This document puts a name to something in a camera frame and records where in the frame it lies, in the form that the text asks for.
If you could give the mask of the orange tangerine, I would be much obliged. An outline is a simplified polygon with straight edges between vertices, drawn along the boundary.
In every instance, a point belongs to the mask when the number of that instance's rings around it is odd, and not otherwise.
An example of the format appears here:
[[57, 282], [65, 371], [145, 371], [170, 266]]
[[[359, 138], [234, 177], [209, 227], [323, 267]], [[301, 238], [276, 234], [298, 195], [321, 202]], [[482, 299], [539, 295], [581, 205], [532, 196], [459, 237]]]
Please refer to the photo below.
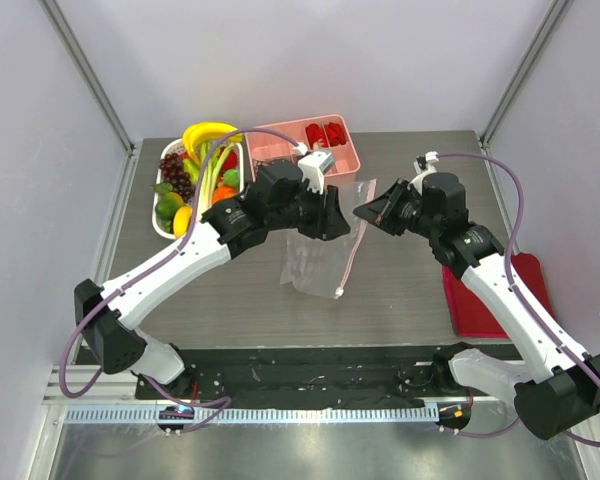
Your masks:
[[238, 191], [229, 186], [219, 186], [214, 190], [212, 196], [212, 204], [235, 197], [238, 194]]

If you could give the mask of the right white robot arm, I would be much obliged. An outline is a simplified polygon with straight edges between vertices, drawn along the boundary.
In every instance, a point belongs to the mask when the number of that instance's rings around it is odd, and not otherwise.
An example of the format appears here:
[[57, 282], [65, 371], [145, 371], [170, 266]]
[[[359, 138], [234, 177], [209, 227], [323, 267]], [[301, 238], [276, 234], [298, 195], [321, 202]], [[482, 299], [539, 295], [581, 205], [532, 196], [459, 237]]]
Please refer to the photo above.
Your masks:
[[514, 271], [499, 241], [470, 221], [456, 175], [398, 180], [353, 213], [390, 235], [426, 238], [436, 260], [482, 302], [523, 359], [512, 365], [459, 346], [431, 371], [437, 391], [452, 395], [468, 386], [506, 401], [543, 440], [600, 413], [600, 354], [590, 355], [560, 328]]

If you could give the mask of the clear pink zip top bag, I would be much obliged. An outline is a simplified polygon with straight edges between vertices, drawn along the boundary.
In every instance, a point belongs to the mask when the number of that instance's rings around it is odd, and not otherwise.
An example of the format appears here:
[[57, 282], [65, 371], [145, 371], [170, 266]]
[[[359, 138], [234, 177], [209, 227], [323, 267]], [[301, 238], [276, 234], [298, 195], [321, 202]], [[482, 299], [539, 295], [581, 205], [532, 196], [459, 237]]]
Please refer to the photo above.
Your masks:
[[292, 284], [304, 294], [339, 299], [351, 273], [367, 223], [353, 214], [357, 206], [371, 201], [377, 180], [357, 181], [339, 189], [339, 201], [351, 231], [335, 240], [309, 239], [297, 231], [286, 237], [285, 263], [280, 284]]

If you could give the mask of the small yellow banana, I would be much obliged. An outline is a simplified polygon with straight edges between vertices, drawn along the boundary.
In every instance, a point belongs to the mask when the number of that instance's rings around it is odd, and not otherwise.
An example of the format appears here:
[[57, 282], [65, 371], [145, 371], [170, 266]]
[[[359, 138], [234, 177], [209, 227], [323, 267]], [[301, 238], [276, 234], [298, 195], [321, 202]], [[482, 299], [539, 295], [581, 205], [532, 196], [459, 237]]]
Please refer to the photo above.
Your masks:
[[192, 215], [193, 209], [189, 205], [183, 205], [176, 211], [172, 221], [172, 230], [175, 238], [181, 238], [187, 233]]

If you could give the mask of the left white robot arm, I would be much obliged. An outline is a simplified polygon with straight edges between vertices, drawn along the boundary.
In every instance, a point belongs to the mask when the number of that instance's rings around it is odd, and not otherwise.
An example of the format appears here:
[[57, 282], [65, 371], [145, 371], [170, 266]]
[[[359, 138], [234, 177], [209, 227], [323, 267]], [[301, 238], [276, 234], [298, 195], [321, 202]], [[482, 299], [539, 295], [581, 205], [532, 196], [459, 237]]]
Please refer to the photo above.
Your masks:
[[76, 326], [101, 372], [151, 378], [170, 398], [185, 397], [193, 375], [179, 350], [140, 329], [162, 302], [206, 272], [263, 244], [272, 231], [295, 230], [330, 241], [349, 233], [333, 185], [316, 186], [313, 171], [287, 161], [261, 168], [239, 194], [215, 203], [191, 232], [132, 271], [99, 286], [74, 289]]

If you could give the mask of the green yellow mango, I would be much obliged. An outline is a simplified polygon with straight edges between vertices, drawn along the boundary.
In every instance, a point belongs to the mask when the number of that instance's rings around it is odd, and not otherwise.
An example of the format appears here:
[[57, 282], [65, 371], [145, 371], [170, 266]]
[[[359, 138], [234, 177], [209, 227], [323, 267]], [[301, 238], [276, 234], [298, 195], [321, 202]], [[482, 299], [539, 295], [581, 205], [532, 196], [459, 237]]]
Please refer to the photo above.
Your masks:
[[172, 220], [177, 211], [185, 205], [183, 198], [176, 192], [168, 192], [160, 197], [154, 211], [156, 217], [163, 220]]

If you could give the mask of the green white celery stalk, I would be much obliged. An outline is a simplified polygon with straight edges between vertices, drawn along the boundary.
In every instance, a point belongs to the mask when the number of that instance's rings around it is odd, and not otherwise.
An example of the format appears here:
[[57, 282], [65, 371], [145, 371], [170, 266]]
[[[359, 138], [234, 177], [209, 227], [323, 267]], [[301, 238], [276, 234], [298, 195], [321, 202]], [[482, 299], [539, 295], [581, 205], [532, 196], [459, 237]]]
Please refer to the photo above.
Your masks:
[[224, 167], [229, 156], [234, 152], [235, 143], [223, 143], [213, 149], [213, 142], [208, 141], [202, 144], [199, 153], [204, 160], [210, 156], [210, 160], [205, 168], [200, 168], [197, 182], [195, 183], [195, 196], [193, 205], [196, 207], [196, 213], [200, 216], [211, 207], [212, 196], [219, 183], [221, 170]]

